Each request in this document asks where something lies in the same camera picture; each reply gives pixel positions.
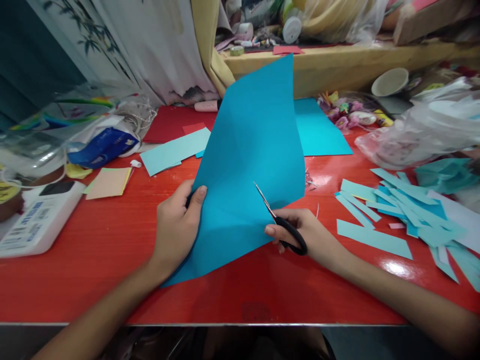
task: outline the white device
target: white device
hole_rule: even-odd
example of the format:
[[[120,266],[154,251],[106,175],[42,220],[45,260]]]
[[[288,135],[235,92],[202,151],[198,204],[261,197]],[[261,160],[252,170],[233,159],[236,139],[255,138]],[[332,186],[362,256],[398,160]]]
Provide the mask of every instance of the white device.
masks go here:
[[[42,254],[50,249],[84,189],[77,181],[47,185],[0,240],[0,258]]]

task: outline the scissor blade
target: scissor blade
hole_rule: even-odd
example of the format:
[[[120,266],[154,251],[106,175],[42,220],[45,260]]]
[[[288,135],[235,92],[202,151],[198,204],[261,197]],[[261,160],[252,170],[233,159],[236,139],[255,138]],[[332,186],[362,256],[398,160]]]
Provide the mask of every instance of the scissor blade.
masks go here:
[[[263,203],[265,204],[266,208],[268,209],[268,212],[270,213],[271,217],[273,219],[275,219],[277,216],[274,214],[274,212],[272,211],[272,209],[270,208],[270,205],[269,205],[269,202],[267,201],[267,199],[265,198],[264,194],[262,193],[262,190],[260,190],[259,186],[257,185],[257,183],[254,181],[253,182],[256,186],[256,189],[258,190],[258,192],[260,193],[260,196],[261,198],[263,199]]]

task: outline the white curtain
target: white curtain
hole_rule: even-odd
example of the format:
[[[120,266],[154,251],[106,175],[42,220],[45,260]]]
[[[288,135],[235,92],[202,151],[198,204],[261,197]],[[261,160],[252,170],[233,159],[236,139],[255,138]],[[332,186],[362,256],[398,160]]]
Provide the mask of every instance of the white curtain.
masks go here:
[[[124,83],[153,105],[218,99],[190,0],[27,0],[90,82]]]

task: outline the red table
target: red table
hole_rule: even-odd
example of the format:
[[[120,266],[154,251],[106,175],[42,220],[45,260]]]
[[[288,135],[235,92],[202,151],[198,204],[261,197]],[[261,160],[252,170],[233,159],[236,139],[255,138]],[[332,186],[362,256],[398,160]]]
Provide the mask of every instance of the red table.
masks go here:
[[[317,211],[333,234],[336,219],[356,224],[335,199],[343,178],[376,187],[375,167],[347,136],[354,155],[306,157],[313,181],[291,207]],[[136,154],[108,167],[129,165]],[[156,206],[200,160],[149,177],[135,169],[123,196],[80,201],[52,248],[42,255],[0,259],[0,323],[68,323],[110,291],[150,256],[155,242]],[[97,172],[89,175],[91,182]],[[390,229],[397,220],[382,215],[381,232],[406,239],[414,260],[338,236],[362,259],[480,313],[480,295],[452,259],[460,285],[439,270],[425,243]],[[404,324],[405,320],[307,257],[279,255],[267,244],[198,279],[153,292],[128,319],[130,324]]]

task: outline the left hand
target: left hand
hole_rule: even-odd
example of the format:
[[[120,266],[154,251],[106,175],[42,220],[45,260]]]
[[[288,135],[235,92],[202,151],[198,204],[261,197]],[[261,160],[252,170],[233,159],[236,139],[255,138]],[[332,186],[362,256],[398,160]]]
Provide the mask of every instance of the left hand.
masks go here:
[[[187,209],[185,205],[193,184],[193,179],[185,180],[172,196],[156,208],[156,242],[148,265],[160,282],[179,267],[197,237],[207,187],[200,186],[195,191]]]

